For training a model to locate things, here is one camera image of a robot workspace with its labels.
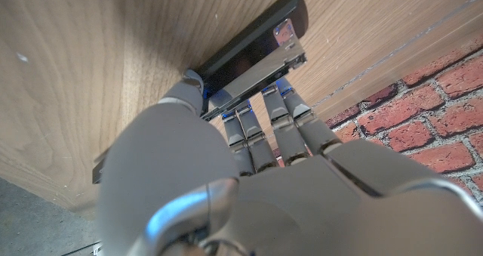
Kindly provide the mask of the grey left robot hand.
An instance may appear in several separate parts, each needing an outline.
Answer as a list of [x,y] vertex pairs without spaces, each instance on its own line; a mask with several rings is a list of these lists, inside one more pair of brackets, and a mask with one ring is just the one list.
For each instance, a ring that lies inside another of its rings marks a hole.
[[366,140],[241,176],[201,116],[188,71],[106,154],[97,222],[107,255],[480,255],[481,207],[460,187]]

